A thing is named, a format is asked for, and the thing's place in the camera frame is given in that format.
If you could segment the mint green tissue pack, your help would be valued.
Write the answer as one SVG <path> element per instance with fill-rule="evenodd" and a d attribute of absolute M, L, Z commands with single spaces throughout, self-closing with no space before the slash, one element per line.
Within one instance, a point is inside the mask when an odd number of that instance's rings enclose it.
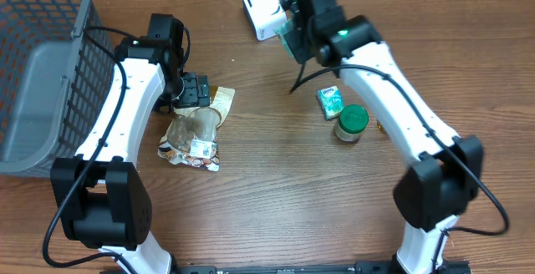
<path fill-rule="evenodd" d="M 288 55 L 298 61 L 298 49 L 300 47 L 299 31 L 295 27 L 294 20 L 290 18 L 275 30 Z"/>

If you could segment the brown white snack bag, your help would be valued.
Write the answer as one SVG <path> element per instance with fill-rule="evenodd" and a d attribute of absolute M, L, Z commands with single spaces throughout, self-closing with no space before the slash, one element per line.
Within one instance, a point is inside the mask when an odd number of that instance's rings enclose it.
<path fill-rule="evenodd" d="M 217 130 L 225 122 L 236 90 L 211 86 L 207 107 L 174 109 L 174 117 L 160 139 L 158 155 L 173 165 L 218 172 Z"/>

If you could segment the teal white tissue pack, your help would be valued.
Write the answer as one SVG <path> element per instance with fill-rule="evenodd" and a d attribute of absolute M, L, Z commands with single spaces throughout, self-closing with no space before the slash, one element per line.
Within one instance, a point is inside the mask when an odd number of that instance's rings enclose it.
<path fill-rule="evenodd" d="M 344 108 L 344 101 L 337 86 L 318 90 L 317 97 L 326 120 L 336 118 Z"/>

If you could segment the green white can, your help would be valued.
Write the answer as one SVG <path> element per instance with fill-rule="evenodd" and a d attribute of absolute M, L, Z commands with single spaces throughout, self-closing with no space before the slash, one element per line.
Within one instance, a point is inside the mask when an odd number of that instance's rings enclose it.
<path fill-rule="evenodd" d="M 335 134 L 345 142 L 356 142 L 369 123 L 369 114 L 361 105 L 345 106 L 334 126 Z"/>

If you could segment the yellow drink bottle grey cap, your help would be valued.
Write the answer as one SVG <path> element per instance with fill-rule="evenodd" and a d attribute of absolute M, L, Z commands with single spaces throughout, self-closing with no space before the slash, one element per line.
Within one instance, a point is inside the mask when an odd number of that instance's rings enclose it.
<path fill-rule="evenodd" d="M 376 126 L 381 133 L 386 133 L 383 125 L 378 120 L 376 121 Z"/>

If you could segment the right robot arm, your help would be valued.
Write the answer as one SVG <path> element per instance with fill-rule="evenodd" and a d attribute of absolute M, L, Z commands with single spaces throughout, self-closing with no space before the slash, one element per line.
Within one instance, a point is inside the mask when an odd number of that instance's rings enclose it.
<path fill-rule="evenodd" d="M 281 0 L 290 19 L 280 37 L 298 63 L 316 58 L 354 90 L 400 152 L 406 172 L 393 196 L 405 219 L 391 261 L 358 261 L 358 273 L 468 273 L 442 253 L 460 215 L 480 190 L 483 148 L 462 138 L 423 101 L 387 42 L 363 15 L 346 18 L 336 0 Z"/>

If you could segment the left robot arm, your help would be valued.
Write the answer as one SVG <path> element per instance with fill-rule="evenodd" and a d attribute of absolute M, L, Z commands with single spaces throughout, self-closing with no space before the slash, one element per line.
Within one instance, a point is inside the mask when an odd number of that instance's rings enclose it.
<path fill-rule="evenodd" d="M 135 165 L 150 113 L 208 106 L 208 79 L 183 70 L 191 36 L 170 14 L 152 14 L 147 34 L 125 33 L 115 51 L 95 40 L 94 30 L 84 28 L 84 38 L 114 62 L 113 82 L 86 140 L 52 165 L 58 209 L 43 259 L 66 268 L 110 257 L 123 273 L 177 273 L 175 257 L 150 231 L 152 204 Z"/>

